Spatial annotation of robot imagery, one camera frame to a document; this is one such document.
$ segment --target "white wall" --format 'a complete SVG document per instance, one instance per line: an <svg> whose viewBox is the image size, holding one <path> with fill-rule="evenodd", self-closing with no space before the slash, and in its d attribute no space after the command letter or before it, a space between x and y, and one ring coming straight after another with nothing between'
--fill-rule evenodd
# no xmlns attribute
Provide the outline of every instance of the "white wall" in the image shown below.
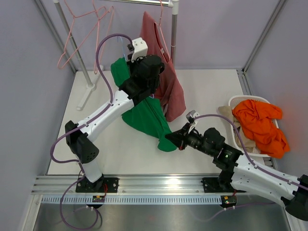
<svg viewBox="0 0 308 231"><path fill-rule="evenodd" d="M76 14L92 10L91 0L67 0ZM123 33L137 38L140 34L142 15L148 11L158 20L160 7L131 3L95 1L97 5L115 7L112 33ZM180 0L178 16L176 67L192 68L235 68L243 67L266 25L278 0ZM52 0L43 0L63 41L65 30ZM72 18L60 1L69 24ZM105 36L109 17L104 19L101 37ZM81 42L95 24L95 16L88 15L76 21L73 31L77 42ZM170 47L171 9L165 8L163 31ZM93 69L96 35L89 37L81 48L88 69ZM116 39L108 43L103 65L110 66L121 56Z"/></svg>
<svg viewBox="0 0 308 231"><path fill-rule="evenodd" d="M74 76L32 0L0 7L0 224L19 230L35 176L45 174Z"/></svg>
<svg viewBox="0 0 308 231"><path fill-rule="evenodd" d="M253 92L283 110L279 126L291 151L276 162L279 170L297 176L308 175L307 9L307 0L287 2L248 70Z"/></svg>

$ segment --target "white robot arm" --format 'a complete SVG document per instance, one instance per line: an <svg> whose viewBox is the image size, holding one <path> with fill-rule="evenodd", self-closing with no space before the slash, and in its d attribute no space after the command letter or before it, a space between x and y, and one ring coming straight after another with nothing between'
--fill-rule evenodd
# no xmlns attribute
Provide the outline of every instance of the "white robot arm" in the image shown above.
<svg viewBox="0 0 308 231"><path fill-rule="evenodd" d="M195 111L189 112L181 130L166 135L180 150L187 146L197 149L214 158L213 163L222 170L217 178L217 185L225 192L246 191L265 197L285 207L286 211L301 220L308 221L308 176L301 178L287 175L268 166L262 165L243 154L224 141L225 138L215 128L209 128L204 135L194 128Z"/></svg>
<svg viewBox="0 0 308 231"><path fill-rule="evenodd" d="M130 110L142 100L154 94L159 86L159 74L164 64L156 55L146 55L148 47L142 38L132 41L133 54L129 55L130 78L125 80L114 94L113 101L106 102L94 113L78 123L69 121L65 131L69 132L78 126L86 125L66 137L66 143L77 156L90 183L102 183L103 174L97 163L99 150L93 142L99 134L116 118Z"/></svg>

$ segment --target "white basket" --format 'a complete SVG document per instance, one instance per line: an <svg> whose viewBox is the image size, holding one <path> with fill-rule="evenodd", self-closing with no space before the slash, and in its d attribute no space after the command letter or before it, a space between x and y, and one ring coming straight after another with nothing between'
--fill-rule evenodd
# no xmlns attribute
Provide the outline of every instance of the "white basket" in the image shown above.
<svg viewBox="0 0 308 231"><path fill-rule="evenodd" d="M265 102L265 103L269 103L269 101L267 101L266 99L262 98L262 97L258 97L258 96L252 96L252 95L235 95L233 96L230 100L229 100L229 106L231 106L232 109L234 109L236 107L236 105L238 105L240 102L245 101L245 100L256 100L256 101L260 101L260 102ZM273 123L276 125L277 128L278 127L278 123L276 119L273 119ZM234 135L234 131L233 131L233 126L230 125L231 127L231 131L232 131L232 140L233 140L233 144L235 146L235 148L241 150L242 152L244 152L244 150L242 148L240 148L236 142L235 142L235 135ZM258 156L258 157L270 157L266 154L256 154L256 153L248 153L250 156Z"/></svg>

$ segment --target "clothes rack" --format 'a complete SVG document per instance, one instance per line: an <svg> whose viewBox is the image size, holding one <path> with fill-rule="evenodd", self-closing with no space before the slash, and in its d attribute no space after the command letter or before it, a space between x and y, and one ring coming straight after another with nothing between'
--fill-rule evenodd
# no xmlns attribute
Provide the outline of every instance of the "clothes rack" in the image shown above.
<svg viewBox="0 0 308 231"><path fill-rule="evenodd" d="M126 2L126 3L135 3L135 4L146 4L146 5L156 5L160 6L161 3L159 0L105 0L105 1L118 1L118 2ZM53 0L55 7L57 9L57 12L60 16L60 19L62 21L62 24L66 30L66 32L70 33L70 27L67 23L65 14L62 10L62 7L60 5L59 0ZM178 13L179 13L179 0L169 0L169 1L162 1L162 5L164 7L170 7L172 8L172 26L171 26L171 59L173 63L175 62L175 51L176 51L176 36L177 36L177 20L178 20ZM80 103L77 106L77 110L81 111L83 110L84 106L86 105L89 97L91 96L92 92L96 90L96 84L99 78L99 75L96 75L94 79L91 79L89 77L89 74L87 72L86 66L83 62L83 59L81 57L81 54L79 50L77 49L77 45L75 42L75 39L72 34L70 36L70 42L74 48L74 50L77 50L76 55L79 62L79 65L81 67L82 73L86 79L87 87L86 91L80 101Z"/></svg>

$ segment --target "green cloth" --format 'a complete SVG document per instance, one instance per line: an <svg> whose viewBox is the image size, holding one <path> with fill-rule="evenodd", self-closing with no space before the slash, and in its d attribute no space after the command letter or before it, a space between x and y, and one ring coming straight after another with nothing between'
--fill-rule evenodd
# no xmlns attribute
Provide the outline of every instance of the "green cloth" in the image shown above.
<svg viewBox="0 0 308 231"><path fill-rule="evenodd" d="M129 69L124 58L118 59L111 65L111 73L118 87L129 78ZM159 150L164 152L176 150L176 146L165 138L171 130L158 99L149 97L144 99L137 106L125 112L122 119L136 130L158 138Z"/></svg>

